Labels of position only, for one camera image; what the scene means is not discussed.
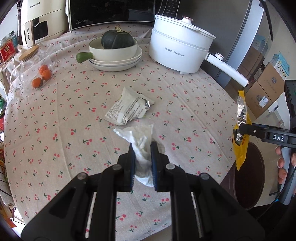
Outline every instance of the cable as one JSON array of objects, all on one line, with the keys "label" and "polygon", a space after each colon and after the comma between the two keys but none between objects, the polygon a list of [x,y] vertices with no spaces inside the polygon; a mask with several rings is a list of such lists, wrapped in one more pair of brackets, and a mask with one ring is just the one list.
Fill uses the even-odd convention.
[{"label": "cable", "polygon": [[3,192],[3,193],[5,193],[6,195],[8,195],[8,196],[11,196],[12,197],[12,195],[10,195],[9,193],[7,193],[7,192],[4,192],[2,189],[0,189],[0,191],[1,192]]},{"label": "cable", "polygon": [[282,194],[282,192],[286,189],[286,187],[288,186],[289,182],[292,180],[292,178],[294,177],[294,174],[295,174],[295,171],[296,171],[296,167],[294,168],[294,171],[291,175],[291,177],[289,178],[288,182],[287,182],[287,185],[284,186],[284,188],[279,192],[279,194],[276,196],[276,198],[272,201],[272,203],[270,204],[270,206],[259,216],[256,218],[256,220],[258,221],[259,218],[261,218],[271,207],[272,205],[276,202],[276,200],[279,198],[279,196]]}]

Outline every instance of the white appliance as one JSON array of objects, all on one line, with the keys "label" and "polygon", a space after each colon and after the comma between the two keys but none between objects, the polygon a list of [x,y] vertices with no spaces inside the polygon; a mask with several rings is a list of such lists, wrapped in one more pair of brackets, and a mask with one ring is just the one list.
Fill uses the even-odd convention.
[{"label": "white appliance", "polygon": [[204,60],[215,65],[240,85],[246,86],[248,80],[235,69],[223,62],[223,56],[209,53],[216,38],[207,31],[192,25],[193,19],[182,20],[155,15],[149,55],[156,62],[180,71],[181,74],[195,73]]},{"label": "white appliance", "polygon": [[32,47],[67,31],[65,7],[66,0],[24,0],[21,9],[23,45]]}]

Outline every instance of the wall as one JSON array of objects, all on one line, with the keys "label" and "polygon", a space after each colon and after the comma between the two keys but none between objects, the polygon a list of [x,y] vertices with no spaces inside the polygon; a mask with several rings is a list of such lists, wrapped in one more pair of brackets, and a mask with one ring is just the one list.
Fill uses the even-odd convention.
[{"label": "wall", "polygon": [[14,5],[0,25],[0,40],[11,31],[17,33],[17,6]]},{"label": "wall", "polygon": [[[268,53],[265,56],[264,64],[267,65],[268,62],[272,59],[274,54],[278,54],[279,51],[287,60],[290,65],[290,75],[287,79],[296,80],[296,43],[288,30],[284,21],[279,17],[279,14],[275,11],[274,7],[268,4],[268,8],[270,9],[270,15],[277,15],[278,23],[276,26],[277,31],[274,35],[274,42],[271,43],[271,47]],[[285,94],[282,95],[277,100],[279,104],[278,113],[284,121],[285,128],[290,127],[290,115],[289,110],[287,108],[286,97]]]}]

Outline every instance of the pot handle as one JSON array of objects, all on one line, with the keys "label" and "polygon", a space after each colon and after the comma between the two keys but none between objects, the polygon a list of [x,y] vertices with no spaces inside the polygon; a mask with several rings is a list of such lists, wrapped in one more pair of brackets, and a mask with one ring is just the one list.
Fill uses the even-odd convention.
[{"label": "pot handle", "polygon": [[216,56],[212,55],[210,52],[207,54],[206,61],[210,62],[212,65],[215,65],[217,68],[221,69],[223,72],[228,74],[231,78],[233,78],[236,82],[238,82],[241,86],[245,87],[249,84],[248,80],[241,73],[236,71],[230,65],[218,59]]},{"label": "pot handle", "polygon": [[80,52],[76,55],[76,61],[78,63],[83,63],[84,61],[87,61],[90,58],[94,58],[93,54],[90,52]]},{"label": "pot handle", "polygon": [[25,30],[26,43],[27,43],[27,46],[31,48],[35,44],[32,20],[25,23],[25,29],[26,29]]},{"label": "pot handle", "polygon": [[16,71],[16,69],[18,68],[18,67],[20,67],[21,66],[21,64],[19,64],[18,66],[16,66],[15,67],[15,69],[11,72],[11,74],[10,74],[10,85],[13,87],[13,89],[14,90],[21,90],[21,89],[23,89],[23,86],[22,86],[22,83],[21,83],[21,88],[15,88],[14,86],[13,86],[13,84],[12,84],[12,74],[13,74],[13,72],[14,71]]}]

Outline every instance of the white plate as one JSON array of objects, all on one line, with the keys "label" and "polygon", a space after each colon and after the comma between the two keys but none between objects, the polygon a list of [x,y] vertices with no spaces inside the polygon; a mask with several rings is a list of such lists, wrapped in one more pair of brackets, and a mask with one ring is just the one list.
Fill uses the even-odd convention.
[{"label": "white plate", "polygon": [[132,63],[132,64],[127,64],[127,65],[122,65],[122,66],[116,66],[116,67],[107,67],[107,66],[99,66],[95,65],[92,62],[89,62],[91,66],[97,70],[102,70],[102,71],[107,71],[107,72],[116,72],[116,71],[123,71],[126,69],[130,69],[131,67],[134,67],[137,63],[139,63],[141,59],[138,61]]},{"label": "white plate", "polygon": [[98,61],[98,60],[95,60],[95,59],[90,59],[90,60],[93,63],[96,63],[96,64],[124,64],[124,63],[131,62],[133,60],[136,60],[141,56],[142,56],[142,49],[141,49],[141,47],[138,46],[135,55],[130,59],[120,60],[120,61]]},{"label": "white plate", "polygon": [[95,65],[98,65],[98,66],[117,67],[117,66],[123,66],[123,65],[127,65],[127,64],[135,63],[135,62],[137,62],[140,58],[141,58],[141,56],[138,57],[138,58],[135,59],[135,60],[132,60],[132,61],[129,61],[129,62],[126,62],[126,63],[121,63],[121,64],[98,64],[98,63],[94,62],[92,59],[90,59],[89,61],[92,62],[92,63],[95,64]]}]

